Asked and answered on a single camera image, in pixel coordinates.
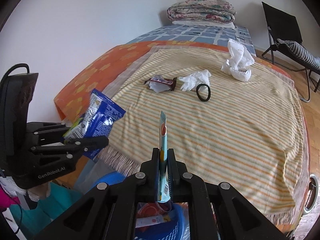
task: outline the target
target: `blue mattress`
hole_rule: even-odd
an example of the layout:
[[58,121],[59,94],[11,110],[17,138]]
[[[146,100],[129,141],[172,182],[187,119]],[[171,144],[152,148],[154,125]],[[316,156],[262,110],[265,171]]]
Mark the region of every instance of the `blue mattress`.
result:
[[256,55],[248,29],[239,26],[232,30],[201,25],[168,25],[143,34],[129,43],[139,41],[196,41],[227,47],[229,39],[239,41],[246,46],[252,55]]

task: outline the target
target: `black hair tie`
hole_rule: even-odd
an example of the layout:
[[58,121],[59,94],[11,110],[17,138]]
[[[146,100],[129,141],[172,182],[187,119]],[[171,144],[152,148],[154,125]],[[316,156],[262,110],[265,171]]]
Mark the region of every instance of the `black hair tie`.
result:
[[[200,87],[207,87],[207,88],[208,88],[208,97],[207,97],[207,98],[202,98],[202,97],[199,95],[199,88],[200,88]],[[198,85],[197,88],[196,88],[196,93],[197,93],[198,98],[199,98],[202,102],[209,101],[209,99],[210,99],[210,97],[211,97],[210,87],[209,87],[207,84],[200,84],[200,85]]]

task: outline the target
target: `metal rivet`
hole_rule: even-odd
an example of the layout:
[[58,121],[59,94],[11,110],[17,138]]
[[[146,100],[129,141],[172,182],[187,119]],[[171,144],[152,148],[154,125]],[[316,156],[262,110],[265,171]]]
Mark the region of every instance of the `metal rivet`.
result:
[[137,179],[143,179],[146,175],[143,172],[138,172],[136,173],[136,178]]
[[220,187],[223,188],[223,189],[230,189],[230,184],[227,183],[227,182],[222,182],[220,184]]
[[190,172],[185,172],[182,174],[182,176],[185,178],[185,179],[191,179],[192,178],[192,173]]
[[104,190],[108,187],[108,184],[105,183],[105,182],[100,182],[98,185],[97,185],[97,189],[100,189],[100,190]]

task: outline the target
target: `orange bedsheet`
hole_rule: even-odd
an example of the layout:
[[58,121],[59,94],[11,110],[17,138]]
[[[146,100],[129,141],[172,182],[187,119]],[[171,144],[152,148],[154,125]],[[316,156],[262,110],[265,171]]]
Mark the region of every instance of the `orange bedsheet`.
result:
[[[104,90],[132,62],[156,45],[193,46],[228,52],[227,47],[194,41],[143,41],[116,46],[87,66],[58,93],[54,102],[61,119],[75,121],[86,111],[92,89]],[[254,60],[290,78],[287,72],[267,61],[256,57]]]

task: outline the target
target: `striped pillow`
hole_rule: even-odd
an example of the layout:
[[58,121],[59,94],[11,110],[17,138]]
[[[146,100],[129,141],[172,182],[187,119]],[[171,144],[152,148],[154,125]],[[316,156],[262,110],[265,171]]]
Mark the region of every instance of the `striped pillow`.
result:
[[285,44],[295,57],[308,64],[310,68],[320,70],[320,57],[314,57],[296,41],[283,41],[281,39],[277,39],[277,41],[280,44]]

